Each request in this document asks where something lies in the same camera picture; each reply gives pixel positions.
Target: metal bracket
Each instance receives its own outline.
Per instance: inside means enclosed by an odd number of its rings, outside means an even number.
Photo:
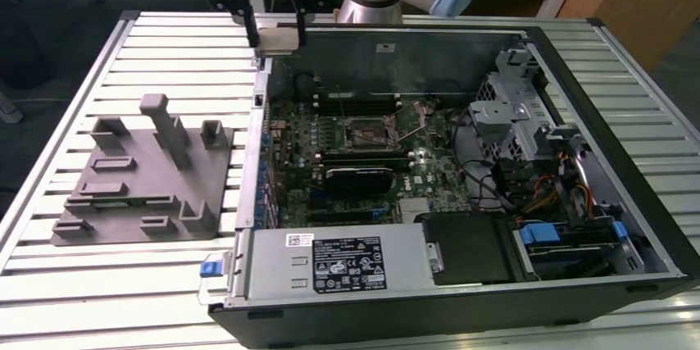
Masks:
[[[534,143],[537,144],[537,154],[552,154],[552,141],[560,141],[561,143],[564,143],[580,134],[581,132],[574,126],[541,126],[533,135]]]

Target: barcode sticker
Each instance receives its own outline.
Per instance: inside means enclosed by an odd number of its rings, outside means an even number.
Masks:
[[[313,233],[310,234],[286,234],[286,247],[296,248],[310,246],[313,242]]]

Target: white sticker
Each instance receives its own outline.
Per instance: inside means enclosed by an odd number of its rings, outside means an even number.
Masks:
[[[392,43],[378,43],[376,44],[376,53],[394,53],[396,44]]]
[[[294,248],[300,246],[310,246],[313,242],[313,234],[286,234],[286,247]]]

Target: red cable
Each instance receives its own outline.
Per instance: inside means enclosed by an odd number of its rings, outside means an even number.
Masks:
[[[548,179],[550,179],[553,177],[554,177],[554,175],[544,175],[544,176],[538,177],[537,182],[534,183],[534,199],[537,199],[538,186],[541,185],[542,180],[548,180]]]

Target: floor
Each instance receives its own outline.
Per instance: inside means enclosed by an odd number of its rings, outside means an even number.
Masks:
[[[205,0],[0,0],[0,61],[45,54],[50,79],[32,89],[2,88],[24,113],[16,125],[0,123],[0,217],[50,138],[69,100],[92,66],[122,10],[208,11]],[[2,45],[8,32],[21,30],[20,17],[36,40]],[[652,74],[692,123],[700,127],[700,24],[694,24]],[[32,69],[30,75],[40,73]]]

